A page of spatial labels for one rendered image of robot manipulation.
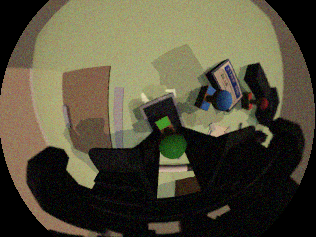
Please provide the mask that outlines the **red rubber stamp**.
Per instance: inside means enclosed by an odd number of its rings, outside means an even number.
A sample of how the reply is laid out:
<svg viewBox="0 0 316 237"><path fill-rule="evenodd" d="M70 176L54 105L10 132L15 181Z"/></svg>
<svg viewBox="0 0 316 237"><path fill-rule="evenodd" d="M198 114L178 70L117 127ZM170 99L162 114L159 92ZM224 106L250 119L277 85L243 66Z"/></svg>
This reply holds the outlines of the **red rubber stamp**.
<svg viewBox="0 0 316 237"><path fill-rule="evenodd" d="M252 97L252 91L250 93L246 93L244 91L242 99L242 109L251 110L252 105L256 105L258 109L267 109L266 106L268 106L268 102L266 98L258 98L258 101L256 99L251 99Z"/></svg>

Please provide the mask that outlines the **beige paper card taped down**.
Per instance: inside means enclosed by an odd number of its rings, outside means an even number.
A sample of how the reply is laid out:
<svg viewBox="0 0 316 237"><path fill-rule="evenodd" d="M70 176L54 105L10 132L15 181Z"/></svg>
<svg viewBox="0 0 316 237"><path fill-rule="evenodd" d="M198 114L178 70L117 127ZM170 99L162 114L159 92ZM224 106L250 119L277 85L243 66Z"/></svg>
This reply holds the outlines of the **beige paper card taped down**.
<svg viewBox="0 0 316 237"><path fill-rule="evenodd" d="M231 130L230 127L218 126L214 125L214 122L211 123L210 129L208 129L208 134L212 135L212 137L219 137L219 135L226 134Z"/></svg>

